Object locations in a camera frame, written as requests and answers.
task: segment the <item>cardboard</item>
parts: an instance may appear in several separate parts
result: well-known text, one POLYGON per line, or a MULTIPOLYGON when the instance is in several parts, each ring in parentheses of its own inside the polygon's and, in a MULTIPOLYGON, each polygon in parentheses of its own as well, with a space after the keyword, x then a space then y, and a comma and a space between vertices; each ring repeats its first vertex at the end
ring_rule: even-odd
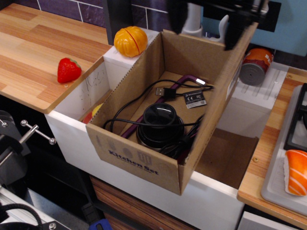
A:
MULTIPOLYGON (((173 193, 182 194, 230 99, 241 60, 255 29, 256 25, 249 27, 232 51, 224 51, 224 45, 206 39, 168 31, 160 33, 86 126, 99 158, 173 193), (102 129, 107 120, 152 82, 158 79, 178 80, 185 74, 206 80, 214 85, 214 90, 204 92, 206 106, 187 109, 183 97, 167 101, 174 106, 184 123, 195 122, 205 114, 191 151, 180 164, 140 145, 135 134, 129 139, 122 138, 120 134, 130 124, 116 122, 113 133, 108 131, 109 126, 102 129)), ((168 82, 155 85, 123 110, 118 118, 137 120, 145 108, 158 99, 155 88, 170 86, 172 83, 168 82)), ((177 92, 193 90, 180 87, 177 92)))
POLYGON ((216 129, 195 171, 239 189, 258 141, 216 129))

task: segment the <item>wooden countertop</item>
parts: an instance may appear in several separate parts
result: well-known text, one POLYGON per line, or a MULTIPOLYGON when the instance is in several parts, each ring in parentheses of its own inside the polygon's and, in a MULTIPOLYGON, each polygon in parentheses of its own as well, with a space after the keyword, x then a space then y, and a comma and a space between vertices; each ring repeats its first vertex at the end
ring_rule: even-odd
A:
POLYGON ((0 11, 0 95, 47 114, 110 48, 105 28, 13 3, 0 11), (60 84, 58 64, 65 57, 78 62, 82 75, 60 84))
POLYGON ((307 216, 268 202, 260 194, 293 90, 296 86, 306 82, 307 71, 289 69, 243 178, 237 198, 247 205, 307 230, 307 216))

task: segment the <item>white tray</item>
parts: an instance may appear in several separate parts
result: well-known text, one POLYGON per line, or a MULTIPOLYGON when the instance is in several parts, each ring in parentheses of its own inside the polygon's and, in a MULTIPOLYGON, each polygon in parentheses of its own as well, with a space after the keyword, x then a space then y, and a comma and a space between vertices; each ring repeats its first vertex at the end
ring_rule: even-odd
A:
POLYGON ((307 196, 295 196, 285 191, 283 160, 286 150, 283 149, 288 130, 295 111, 296 102, 299 97, 302 86, 297 86, 293 91, 287 113, 280 131, 271 163, 266 174, 261 195, 264 199, 307 215, 307 196))

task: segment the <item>usb connector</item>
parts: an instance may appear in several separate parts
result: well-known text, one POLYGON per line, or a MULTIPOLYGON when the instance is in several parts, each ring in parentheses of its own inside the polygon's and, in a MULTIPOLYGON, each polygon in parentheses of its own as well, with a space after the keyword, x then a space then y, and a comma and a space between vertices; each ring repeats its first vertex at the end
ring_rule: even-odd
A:
POLYGON ((176 98, 176 89, 170 88, 157 88, 155 95, 165 98, 176 98))

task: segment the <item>toy orange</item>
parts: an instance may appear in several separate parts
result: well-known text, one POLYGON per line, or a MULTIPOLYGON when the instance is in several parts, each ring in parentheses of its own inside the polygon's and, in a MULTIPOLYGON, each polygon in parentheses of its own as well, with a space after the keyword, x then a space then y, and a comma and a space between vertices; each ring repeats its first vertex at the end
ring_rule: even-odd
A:
POLYGON ((126 57, 135 57, 147 47, 147 35, 137 26, 120 29, 114 38, 115 48, 126 57))

